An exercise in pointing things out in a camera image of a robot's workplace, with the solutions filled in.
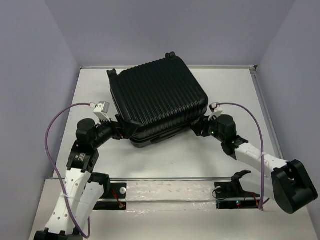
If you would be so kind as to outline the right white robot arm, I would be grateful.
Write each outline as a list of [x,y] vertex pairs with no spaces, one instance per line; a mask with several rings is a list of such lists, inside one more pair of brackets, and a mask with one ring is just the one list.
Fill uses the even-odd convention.
[[237,134],[236,123],[230,115],[202,116],[191,129],[198,137],[214,137],[221,142],[226,155],[270,179],[271,197],[287,214],[295,213],[318,198],[318,192],[302,162],[276,158],[254,147]]

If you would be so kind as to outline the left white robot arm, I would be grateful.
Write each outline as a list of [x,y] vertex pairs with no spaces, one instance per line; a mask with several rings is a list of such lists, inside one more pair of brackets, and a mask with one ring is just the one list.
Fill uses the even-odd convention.
[[61,193],[44,230],[37,231],[36,240],[82,240],[90,233],[90,215],[100,198],[110,194],[110,177],[94,172],[99,158],[98,148],[110,139],[129,139],[141,123],[102,120],[99,124],[85,118],[78,122],[74,142],[66,164],[65,177],[60,178]]

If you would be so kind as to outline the black hard-shell suitcase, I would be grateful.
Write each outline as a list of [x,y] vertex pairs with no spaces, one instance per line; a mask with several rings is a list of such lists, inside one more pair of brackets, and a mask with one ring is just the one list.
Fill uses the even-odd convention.
[[138,124],[130,142],[136,148],[170,139],[196,123],[209,98],[184,61],[173,51],[121,73],[108,70],[118,115]]

